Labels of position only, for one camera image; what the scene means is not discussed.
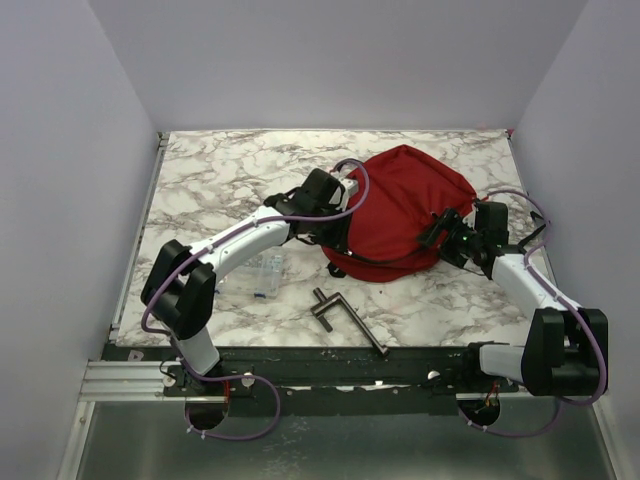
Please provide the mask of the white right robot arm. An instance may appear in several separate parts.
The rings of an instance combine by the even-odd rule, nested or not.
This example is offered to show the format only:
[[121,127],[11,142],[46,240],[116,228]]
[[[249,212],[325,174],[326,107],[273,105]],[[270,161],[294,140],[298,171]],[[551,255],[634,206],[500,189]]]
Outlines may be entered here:
[[457,268],[473,262],[502,288],[530,326],[522,346],[470,345],[472,360],[459,370],[462,384],[480,392],[503,377],[534,396],[561,397],[573,404],[594,402],[607,386],[606,315],[567,298],[531,263],[523,244],[510,243],[505,204],[478,201],[475,207],[473,225],[447,208],[417,240]]

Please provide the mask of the red backpack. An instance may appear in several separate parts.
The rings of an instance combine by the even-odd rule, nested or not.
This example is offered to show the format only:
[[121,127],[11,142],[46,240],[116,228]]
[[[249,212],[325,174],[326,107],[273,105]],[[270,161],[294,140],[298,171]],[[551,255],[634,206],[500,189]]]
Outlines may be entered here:
[[[417,236],[434,216],[453,208],[468,225],[475,222],[475,203],[481,200],[460,173],[408,145],[380,153],[364,164],[370,188],[364,204],[352,215],[347,248],[324,247],[331,276],[384,283],[423,272],[441,260]],[[534,230],[517,244],[540,235]]]

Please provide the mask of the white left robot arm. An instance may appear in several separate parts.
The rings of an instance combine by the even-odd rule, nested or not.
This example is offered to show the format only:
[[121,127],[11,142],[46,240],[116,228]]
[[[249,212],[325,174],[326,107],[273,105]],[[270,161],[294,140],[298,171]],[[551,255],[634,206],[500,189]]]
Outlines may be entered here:
[[286,193],[267,197],[235,226],[205,240],[177,240],[160,249],[141,293],[141,327],[150,318],[189,367],[187,382],[201,395],[214,393],[222,380],[220,354],[207,329],[218,283],[230,272],[272,247],[297,239],[342,249],[352,215],[370,188],[362,162],[342,160],[330,171],[315,168]]

